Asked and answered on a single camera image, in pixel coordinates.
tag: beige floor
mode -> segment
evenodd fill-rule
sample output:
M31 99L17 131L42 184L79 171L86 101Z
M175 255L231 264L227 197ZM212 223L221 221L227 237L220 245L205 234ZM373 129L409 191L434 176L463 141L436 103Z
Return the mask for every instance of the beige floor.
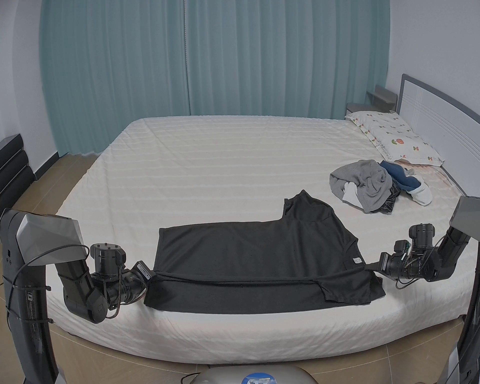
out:
M30 186L15 208L56 213L94 161L94 156L64 156ZM4 301L3 289L0 289L1 300ZM54 324L50 329L56 359L69 384L178 384L185 374L207 369L204 365L139 358L71 336ZM364 352L289 364L304 368L318 383L431 384L438 379L461 330L462 322L452 320ZM5 322L5 308L0 305L0 383L20 384L22 380Z

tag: blue round logo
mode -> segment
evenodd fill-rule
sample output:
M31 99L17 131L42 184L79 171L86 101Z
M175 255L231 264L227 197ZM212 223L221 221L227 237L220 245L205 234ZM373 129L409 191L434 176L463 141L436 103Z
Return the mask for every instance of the blue round logo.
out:
M245 377L241 384L276 384L276 380L267 373L256 372Z

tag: bed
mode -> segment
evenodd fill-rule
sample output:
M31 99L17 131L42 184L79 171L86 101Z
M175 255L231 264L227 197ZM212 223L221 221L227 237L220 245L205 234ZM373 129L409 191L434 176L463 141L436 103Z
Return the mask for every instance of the bed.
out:
M466 120L471 111L435 92L404 76L397 110L415 131L423 130L421 135L446 159L444 168L414 167L433 193L433 202L425 207L402 194L391 215L365 214L331 193L332 170L359 159L382 160L351 121L188 116L131 123L74 187L58 214L79 221L85 244L110 242L123 247L127 267L137 260L153 265L159 227L276 220L282 215L283 199L302 189L333 207L359 238L367 263L377 261L380 252L391 251L413 224L433 223L436 242L448 228L462 193L452 179L467 194L478 195L478 180L465 180L459 157L469 161L462 167L479 169L475 143L480 138L475 135L480 132L480 117ZM459 119L465 125L451 129ZM442 141L445 125L453 132L450 135L460 135L461 140L444 137ZM455 143L445 147L445 141ZM466 145L469 150L453 152L452 145ZM311 359L373 348L465 314L475 261L476 244L471 241L450 279L418 281L401 291L384 279L386 296L367 306L200 314L162 312L138 302L97 325L68 313L56 269L48 266L47 283L52 286L48 310L57 325L72 334L147 358L208 364Z

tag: wall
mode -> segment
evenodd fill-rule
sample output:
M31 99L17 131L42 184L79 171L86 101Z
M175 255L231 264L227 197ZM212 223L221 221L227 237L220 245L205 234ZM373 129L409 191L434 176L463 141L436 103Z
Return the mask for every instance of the wall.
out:
M57 151L40 77L41 6L41 1L0 1L0 135L22 135L34 172Z
M390 0L386 88L406 73L480 113L479 20L479 0Z

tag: white headboard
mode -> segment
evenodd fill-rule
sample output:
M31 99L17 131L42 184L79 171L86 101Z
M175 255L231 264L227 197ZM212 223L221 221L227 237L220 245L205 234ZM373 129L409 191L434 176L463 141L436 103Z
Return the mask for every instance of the white headboard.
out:
M460 189L480 196L480 116L406 74L396 111L443 157L442 168Z

